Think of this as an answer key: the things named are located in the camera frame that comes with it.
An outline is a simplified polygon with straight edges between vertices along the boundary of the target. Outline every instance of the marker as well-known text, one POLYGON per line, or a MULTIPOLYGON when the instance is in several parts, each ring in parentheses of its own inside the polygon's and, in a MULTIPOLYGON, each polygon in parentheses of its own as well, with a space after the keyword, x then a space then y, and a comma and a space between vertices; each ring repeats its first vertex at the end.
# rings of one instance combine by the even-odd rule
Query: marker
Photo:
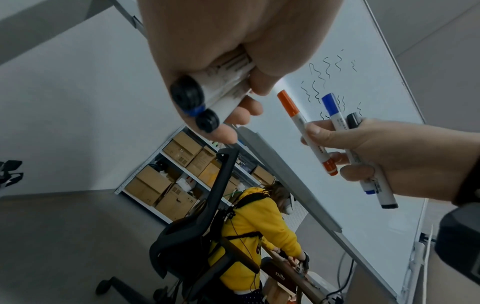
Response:
POLYGON ((220 56, 203 71, 178 78, 170 86, 175 103, 188 115, 197 116, 247 78, 255 64, 244 49, 220 56))
MULTIPOLYGON (((335 102, 335 97, 332 93, 327 94, 321 98, 323 100, 323 104, 330 115, 330 120, 335 127, 335 130, 348 130, 347 122, 345 121, 344 117, 342 116, 340 110, 337 107, 337 103, 335 102)), ((362 160, 360 159, 359 155, 356 154, 354 151, 345 149, 345 153, 352 165, 363 165, 362 160)), ((369 179, 361 180, 360 186, 366 194, 375 194, 375 184, 370 181, 369 179)))
POLYGON ((317 159, 325 168, 325 171, 331 176, 337 175, 337 165, 335 165, 335 162, 330 158, 329 153, 325 150, 324 147, 316 145, 310 139, 310 136, 308 136, 307 131, 305 130, 305 124, 307 123, 307 121, 300 113, 295 103, 291 100, 290 96, 285 92, 285 90, 282 90, 280 93, 277 94, 277 97, 278 99, 280 99, 281 104, 285 108, 290 118, 293 120, 293 123, 295 123, 296 127, 300 131, 303 139, 305 139, 310 149, 313 151, 317 159))
POLYGON ((248 79, 242 80, 209 109, 198 114, 195 118, 197 127, 207 133, 213 132, 224 123, 225 119, 227 119, 249 91, 250 85, 248 79))
MULTIPOLYGON (((357 113, 351 113, 346 117, 346 122, 350 129, 355 129, 362 122, 362 118, 357 113)), ((375 174, 371 179, 376 186, 376 196, 383 209, 396 209, 399 207, 395 200, 394 193, 390 188, 389 181, 385 177, 385 173, 380 165, 375 163, 368 163, 375 169, 375 174)))

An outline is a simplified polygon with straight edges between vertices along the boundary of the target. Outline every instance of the yellow hoodie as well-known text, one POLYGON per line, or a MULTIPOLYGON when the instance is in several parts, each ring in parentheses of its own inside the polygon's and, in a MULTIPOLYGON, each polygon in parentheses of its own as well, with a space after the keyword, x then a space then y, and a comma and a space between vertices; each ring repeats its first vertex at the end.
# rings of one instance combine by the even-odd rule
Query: yellow hoodie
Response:
MULTIPOLYGON (((263 189, 249 188, 242 193, 239 199, 256 192, 263 192, 263 189)), ((231 220, 225 221, 221 235, 235 236, 255 231, 259 231, 274 246, 283 249, 289 256, 298 256, 302 252, 300 244, 297 242, 297 236, 287 227, 277 204, 271 198, 264 198, 235 209, 235 216, 231 220)), ((233 239, 231 242, 260 265, 262 257, 258 237, 233 239)), ((266 240, 264 242, 267 247, 272 247, 266 240)), ((208 260, 209 264, 213 265, 224 254, 225 250, 220 247, 208 260)), ((251 270, 239 262, 233 264, 220 277, 220 280, 233 291, 253 291, 260 286, 260 275, 255 276, 251 270)))

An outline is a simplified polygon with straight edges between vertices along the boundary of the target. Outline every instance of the brown hair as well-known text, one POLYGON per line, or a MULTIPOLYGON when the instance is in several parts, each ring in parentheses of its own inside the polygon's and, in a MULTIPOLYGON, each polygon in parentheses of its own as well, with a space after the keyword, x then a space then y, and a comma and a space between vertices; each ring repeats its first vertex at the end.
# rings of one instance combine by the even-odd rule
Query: brown hair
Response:
POLYGON ((282 185, 282 183, 276 180, 272 185, 264 186, 263 189, 264 192, 267 192, 270 195, 270 198, 275 201, 278 209, 282 210, 285 200, 290 197, 290 192, 282 185))

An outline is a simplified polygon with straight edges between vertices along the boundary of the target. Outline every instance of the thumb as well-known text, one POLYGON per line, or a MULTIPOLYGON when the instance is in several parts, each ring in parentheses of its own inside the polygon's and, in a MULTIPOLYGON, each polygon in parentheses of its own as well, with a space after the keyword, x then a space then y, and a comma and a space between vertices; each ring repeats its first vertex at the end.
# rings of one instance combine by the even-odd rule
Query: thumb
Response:
POLYGON ((357 145, 358 135, 355 130, 330 131, 313 123, 307 124, 306 133, 320 146, 335 149, 353 149, 357 145))
POLYGON ((250 87, 251 90, 260 96, 266 96, 270 93, 274 85, 280 80, 279 76, 270 76, 254 67, 250 72, 250 87))

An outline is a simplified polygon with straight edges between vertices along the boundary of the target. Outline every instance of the chair wheel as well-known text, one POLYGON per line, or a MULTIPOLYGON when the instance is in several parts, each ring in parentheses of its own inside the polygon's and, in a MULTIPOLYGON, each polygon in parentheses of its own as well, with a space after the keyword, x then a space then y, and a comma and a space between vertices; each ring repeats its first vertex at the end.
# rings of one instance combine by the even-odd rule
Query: chair wheel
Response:
POLYGON ((95 289, 95 294, 100 295, 106 293, 112 284, 110 283, 109 280, 103 280, 100 283, 98 283, 98 286, 95 289))
POLYGON ((168 294, 168 290, 169 289, 167 286, 165 286, 165 288, 159 288, 155 290, 155 292, 153 293, 153 299, 155 300, 155 302, 160 302, 161 300, 166 298, 168 294))

